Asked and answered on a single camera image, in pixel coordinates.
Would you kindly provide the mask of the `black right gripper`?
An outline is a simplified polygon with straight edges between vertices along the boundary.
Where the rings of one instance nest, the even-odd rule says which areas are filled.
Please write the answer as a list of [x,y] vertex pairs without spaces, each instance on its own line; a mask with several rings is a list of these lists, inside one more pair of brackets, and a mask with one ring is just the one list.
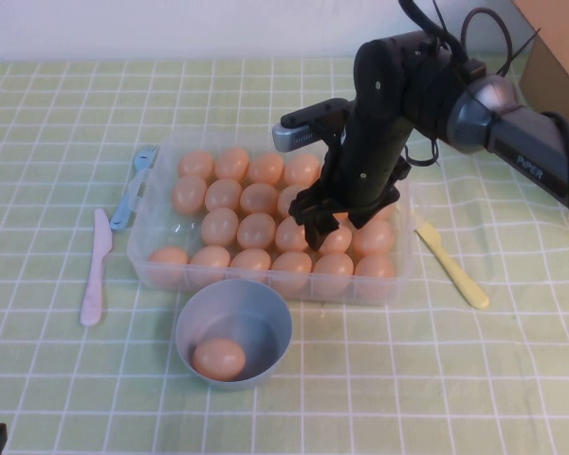
[[340,227],[334,215],[321,212],[344,209],[357,229],[393,214],[396,200],[379,200],[393,185],[392,172],[411,123],[383,110],[371,114],[357,102],[322,102],[289,114],[288,126],[308,126],[329,146],[319,181],[300,192],[289,208],[291,216],[304,222],[311,249],[318,251]]

